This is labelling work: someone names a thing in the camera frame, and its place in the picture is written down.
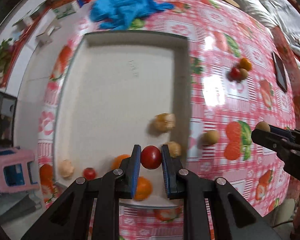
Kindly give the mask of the green white carton box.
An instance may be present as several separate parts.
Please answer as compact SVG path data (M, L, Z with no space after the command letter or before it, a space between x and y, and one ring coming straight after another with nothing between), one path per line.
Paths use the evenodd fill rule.
M53 12L56 18L59 20L61 18L65 18L66 16L72 15L77 12L77 6L73 3L67 3L60 7L53 9Z

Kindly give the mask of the black smartphone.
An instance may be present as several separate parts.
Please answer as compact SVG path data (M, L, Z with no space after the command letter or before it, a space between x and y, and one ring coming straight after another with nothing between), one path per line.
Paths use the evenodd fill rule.
M281 90L286 93L287 92L287 80L286 80L286 74L285 74L285 68L284 64L277 55L277 53L272 52L273 61L274 61L274 69L275 69L275 75L276 75L276 83L281 88Z

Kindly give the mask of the pink strawberry tablecloth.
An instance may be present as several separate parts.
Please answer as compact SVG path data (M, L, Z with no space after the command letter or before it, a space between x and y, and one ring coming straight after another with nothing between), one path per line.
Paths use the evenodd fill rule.
M300 89L284 93L276 83L272 52L282 55L270 30L245 12L220 0L155 0L174 9L136 19L127 31L155 31L187 38L191 70L191 119L186 167L207 179L226 178L266 216L287 194L295 193L283 162L273 151L257 146L250 133L260 121L282 128L300 128ZM39 119L38 163L46 206L63 187L54 177L53 139L61 88L70 61L85 34L102 32L84 8L74 36L62 49L47 85ZM245 80L229 73L241 58L252 64ZM206 131L217 130L219 141L202 145Z

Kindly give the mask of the small kiwi in cluster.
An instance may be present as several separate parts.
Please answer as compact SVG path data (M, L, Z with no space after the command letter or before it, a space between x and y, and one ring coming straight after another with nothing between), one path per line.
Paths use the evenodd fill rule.
M248 77L248 71L244 68L239 69L239 79L240 80L245 80Z

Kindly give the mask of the peeled mandarin piece left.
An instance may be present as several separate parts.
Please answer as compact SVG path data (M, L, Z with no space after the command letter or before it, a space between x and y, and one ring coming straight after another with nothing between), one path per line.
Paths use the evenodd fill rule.
M59 163L58 170L61 177L69 179L74 174L74 166L69 159L65 159Z

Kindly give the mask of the white rectangular tray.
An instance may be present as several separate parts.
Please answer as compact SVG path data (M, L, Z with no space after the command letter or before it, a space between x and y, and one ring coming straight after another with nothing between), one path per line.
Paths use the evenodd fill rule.
M67 188L87 167L104 176L115 157L175 141L185 161L190 135L191 70L186 37L155 31L85 34L66 71L53 139L54 177ZM160 132L156 115L173 113ZM59 163L74 174L64 179Z

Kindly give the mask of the small orange in cluster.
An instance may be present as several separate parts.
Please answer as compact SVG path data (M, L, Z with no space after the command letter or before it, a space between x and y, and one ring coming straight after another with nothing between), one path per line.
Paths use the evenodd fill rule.
M252 70L251 62L245 57L240 59L238 67L242 68L242 69L245 69L248 72Z

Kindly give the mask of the blue rubber gloves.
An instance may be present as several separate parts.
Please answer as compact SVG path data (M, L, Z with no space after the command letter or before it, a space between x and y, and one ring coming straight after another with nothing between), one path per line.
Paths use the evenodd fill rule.
M100 29L127 30L137 18L147 18L172 9L172 3L158 3L155 0L96 0L91 6L89 18L100 22Z

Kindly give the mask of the large orange mandarin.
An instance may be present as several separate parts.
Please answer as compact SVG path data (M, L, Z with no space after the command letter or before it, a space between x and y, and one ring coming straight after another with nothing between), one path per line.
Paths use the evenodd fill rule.
M152 183L145 177L138 178L138 184L136 192L134 194L134 200L143 201L146 200L153 192Z

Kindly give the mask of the grey blanket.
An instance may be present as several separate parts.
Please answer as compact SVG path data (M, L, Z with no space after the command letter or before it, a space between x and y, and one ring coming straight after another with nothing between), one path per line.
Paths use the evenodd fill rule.
M288 0L234 0L248 15L271 29L278 26L300 57L300 14Z

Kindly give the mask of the potted green plant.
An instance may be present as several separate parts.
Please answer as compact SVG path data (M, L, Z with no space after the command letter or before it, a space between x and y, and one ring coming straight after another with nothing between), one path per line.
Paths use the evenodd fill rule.
M13 50L12 38L3 39L0 44L0 83L10 65Z

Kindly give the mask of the brown kiwi near tray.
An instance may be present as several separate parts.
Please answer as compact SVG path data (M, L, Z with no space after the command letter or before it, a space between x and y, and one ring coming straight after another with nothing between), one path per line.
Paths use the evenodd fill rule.
M209 130L202 135L202 145L211 146L219 141L220 135L217 130Z

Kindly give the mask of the red cherry tomato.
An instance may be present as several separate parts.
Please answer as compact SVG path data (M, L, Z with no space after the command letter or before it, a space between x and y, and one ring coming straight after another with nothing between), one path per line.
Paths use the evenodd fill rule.
M82 176L86 180L94 180L97 177L97 172L92 167L87 167L83 170Z
M148 170L157 169L161 165L161 152L152 145L146 146L140 155L140 161L144 168Z

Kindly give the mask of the small kiwi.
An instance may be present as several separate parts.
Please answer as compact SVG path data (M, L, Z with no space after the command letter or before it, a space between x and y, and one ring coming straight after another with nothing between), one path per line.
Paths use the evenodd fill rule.
M266 132L270 132L270 126L268 123L266 123L265 121L261 121L259 122L256 126L255 129L260 129L262 131L266 131Z
M248 71L244 68L239 69L239 79L240 80L245 80L248 77Z

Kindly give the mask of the pink plastic stool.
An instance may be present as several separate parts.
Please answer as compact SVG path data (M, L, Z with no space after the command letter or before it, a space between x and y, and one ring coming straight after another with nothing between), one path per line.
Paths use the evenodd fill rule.
M31 174L30 164L34 161L31 150L19 147L0 149L0 193L39 189Z

